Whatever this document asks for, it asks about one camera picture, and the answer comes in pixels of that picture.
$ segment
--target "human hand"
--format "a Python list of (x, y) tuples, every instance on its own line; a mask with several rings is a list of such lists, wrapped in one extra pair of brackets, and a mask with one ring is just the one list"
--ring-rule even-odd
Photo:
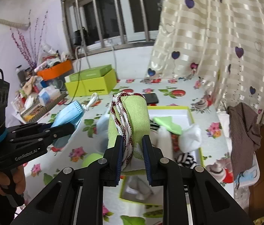
[[(25, 173), (24, 173), (24, 167), (23, 165), (17, 167), (16, 172), (13, 174), (13, 181), (16, 184), (15, 186), (15, 192), (17, 194), (22, 194), (26, 189), (26, 179), (25, 179)], [(5, 192), (2, 190), (2, 185), (9, 185), (10, 180), (7, 177), (6, 174), (0, 172), (0, 195), (5, 196)]]

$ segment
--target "floral tablecloth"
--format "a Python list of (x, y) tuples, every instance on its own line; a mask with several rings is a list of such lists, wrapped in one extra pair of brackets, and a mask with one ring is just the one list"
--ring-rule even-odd
[[(106, 112), (112, 95), (120, 91), (156, 93), (159, 99), (158, 106), (188, 106), (194, 121), (202, 129), (204, 165), (214, 164), (216, 160), (230, 161), (226, 140), (215, 108), (212, 106), (212, 99), (204, 91), (199, 78), (155, 79), (151, 83), (139, 79), (120, 80), (109, 95), (100, 95), (99, 101), (88, 112), (85, 112), (78, 130), (68, 143), (50, 147), (47, 154), (25, 164), (27, 186), (24, 195), (27, 202), (31, 201), (60, 170), (65, 167), (81, 168), (85, 156), (101, 152), (102, 136), (96, 132), (96, 122)], [(82, 104), (87, 104), (90, 97), (75, 99)], [(64, 107), (63, 102), (60, 102), (38, 122), (53, 122), (58, 112)], [(231, 176), (231, 173), (227, 174), (224, 179), (221, 179), (221, 184), (233, 196), (233, 178)], [(160, 224), (162, 222), (162, 207), (125, 202), (118, 198), (122, 182), (121, 180), (116, 188), (104, 188), (104, 223), (114, 225)]]

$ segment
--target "green box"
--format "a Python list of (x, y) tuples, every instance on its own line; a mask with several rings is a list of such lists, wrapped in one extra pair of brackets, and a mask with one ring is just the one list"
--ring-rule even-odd
[[(80, 80), (88, 80), (104, 76), (112, 69), (111, 64), (80, 71)], [(78, 81), (79, 72), (69, 75), (70, 82)]]
[(91, 96), (94, 92), (99, 95), (108, 95), (116, 86), (116, 75), (114, 69), (111, 69), (103, 77), (94, 79), (85, 79), (80, 81), (65, 83), (66, 89), (70, 97), (73, 97), (76, 92), (76, 97)]

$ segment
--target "brown cloth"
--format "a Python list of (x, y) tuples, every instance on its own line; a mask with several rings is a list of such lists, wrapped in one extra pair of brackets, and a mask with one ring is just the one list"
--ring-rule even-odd
[(228, 107), (230, 115), (230, 137), (233, 150), (231, 161), (234, 178), (252, 167), (254, 151), (261, 146), (260, 125), (257, 113), (245, 103)]

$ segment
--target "window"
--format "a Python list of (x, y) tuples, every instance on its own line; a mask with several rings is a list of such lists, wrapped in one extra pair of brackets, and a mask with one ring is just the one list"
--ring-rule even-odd
[[(91, 54), (101, 52), (101, 48), (107, 51), (109, 47), (121, 49), (129, 47), (128, 44), (137, 46), (136, 43), (154, 41), (157, 37), (162, 0), (143, 0), (145, 21), (140, 0), (77, 2), (79, 10), (76, 0), (62, 0), (66, 37), (73, 51), (81, 42), (80, 23), (87, 46), (85, 50), (92, 52)], [(145, 36), (145, 23), (149, 38)]]

